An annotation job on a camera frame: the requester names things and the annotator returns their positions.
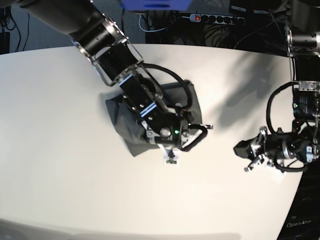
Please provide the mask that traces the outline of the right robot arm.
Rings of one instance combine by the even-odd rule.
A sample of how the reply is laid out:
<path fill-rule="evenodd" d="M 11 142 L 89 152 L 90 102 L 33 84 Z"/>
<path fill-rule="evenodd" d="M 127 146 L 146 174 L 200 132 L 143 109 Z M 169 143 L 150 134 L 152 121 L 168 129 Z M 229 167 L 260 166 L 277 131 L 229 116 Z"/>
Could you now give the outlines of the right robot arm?
<path fill-rule="evenodd" d="M 15 0 L 47 26 L 71 38 L 104 84 L 121 93 L 106 107 L 116 132 L 137 156 L 159 148 L 163 160 L 177 164 L 212 128 L 197 114 L 191 83 L 175 72 L 146 63 L 129 38 L 90 0 Z"/>

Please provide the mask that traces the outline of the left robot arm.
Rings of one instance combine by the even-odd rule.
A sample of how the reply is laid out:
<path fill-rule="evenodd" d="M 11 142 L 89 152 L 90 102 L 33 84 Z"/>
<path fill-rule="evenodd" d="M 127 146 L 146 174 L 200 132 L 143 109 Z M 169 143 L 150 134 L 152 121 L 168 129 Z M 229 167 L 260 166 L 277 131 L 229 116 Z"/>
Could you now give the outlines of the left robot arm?
<path fill-rule="evenodd" d="M 284 0 L 272 12 L 283 8 L 289 9 L 284 35 L 292 79 L 270 95 L 266 126 L 233 148 L 238 157 L 250 160 L 245 172 L 263 163 L 282 173 L 306 172 L 320 160 L 320 2 Z M 287 88 L 292 89 L 294 119 L 291 131 L 283 132 L 273 128 L 271 109 L 274 98 Z"/>

